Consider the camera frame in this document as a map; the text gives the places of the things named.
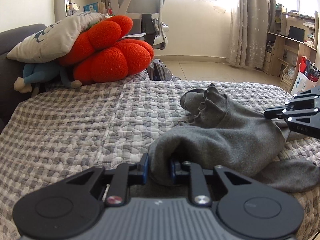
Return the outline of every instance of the pillow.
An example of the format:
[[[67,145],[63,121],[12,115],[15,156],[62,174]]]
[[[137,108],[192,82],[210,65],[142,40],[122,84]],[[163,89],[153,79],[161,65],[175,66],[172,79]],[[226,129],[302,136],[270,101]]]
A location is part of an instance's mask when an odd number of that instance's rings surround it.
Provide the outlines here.
[[[25,63],[44,63],[70,52],[79,34],[101,21],[104,14],[82,12],[68,16],[32,34],[16,45],[7,58]]]

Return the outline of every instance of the stuffed toy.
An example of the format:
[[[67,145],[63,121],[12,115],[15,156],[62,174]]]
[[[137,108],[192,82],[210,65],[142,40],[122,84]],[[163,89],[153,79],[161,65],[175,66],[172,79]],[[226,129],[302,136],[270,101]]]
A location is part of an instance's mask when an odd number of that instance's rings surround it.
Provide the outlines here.
[[[113,82],[145,70],[154,56],[153,48],[140,40],[119,40],[132,25],[129,17],[121,15],[93,25],[58,59],[60,65],[75,65],[74,78],[83,85]]]
[[[47,63],[25,64],[23,68],[23,78],[18,77],[13,88],[20,93],[32,92],[31,84],[48,82],[59,74],[61,81],[66,88],[78,88],[82,86],[82,83],[79,80],[74,80],[72,82],[69,80],[67,71],[64,67],[54,61],[50,61]]]

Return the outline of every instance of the bed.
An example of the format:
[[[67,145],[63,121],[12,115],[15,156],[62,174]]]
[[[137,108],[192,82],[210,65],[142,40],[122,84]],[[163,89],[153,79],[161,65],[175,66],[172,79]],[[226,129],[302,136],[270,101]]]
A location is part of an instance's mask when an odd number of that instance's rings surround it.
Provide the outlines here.
[[[210,82],[150,81],[146,71],[125,80],[50,87],[18,105],[0,135],[0,239],[17,239],[12,208],[23,195],[94,165],[137,162],[160,135],[186,121],[181,96]],[[259,112],[283,104],[279,87],[217,82],[219,91]],[[306,158],[320,166],[320,141],[288,142],[275,161]],[[305,210],[298,239],[320,229],[320,187],[296,193]]]

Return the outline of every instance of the blue plush doll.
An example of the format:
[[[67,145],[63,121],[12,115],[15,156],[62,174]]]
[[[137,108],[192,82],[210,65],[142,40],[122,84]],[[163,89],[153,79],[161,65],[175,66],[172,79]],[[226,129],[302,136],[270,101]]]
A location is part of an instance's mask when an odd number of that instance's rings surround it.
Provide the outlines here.
[[[32,91],[31,84],[45,83],[60,74],[61,81],[66,88],[78,88],[82,86],[79,80],[71,82],[68,78],[67,71],[54,61],[46,63],[25,64],[23,68],[23,78],[18,77],[13,88],[20,93],[28,93]]]

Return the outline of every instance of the tiled floor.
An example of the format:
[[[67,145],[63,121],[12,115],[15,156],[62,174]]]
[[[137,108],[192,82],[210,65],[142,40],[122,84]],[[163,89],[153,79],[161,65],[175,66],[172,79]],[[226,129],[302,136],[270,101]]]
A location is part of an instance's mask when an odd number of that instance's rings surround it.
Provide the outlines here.
[[[320,234],[316,237],[316,239],[315,240],[320,240]]]
[[[166,61],[166,66],[182,80],[253,82],[279,86],[280,77],[261,70],[232,67],[223,63],[196,61]]]

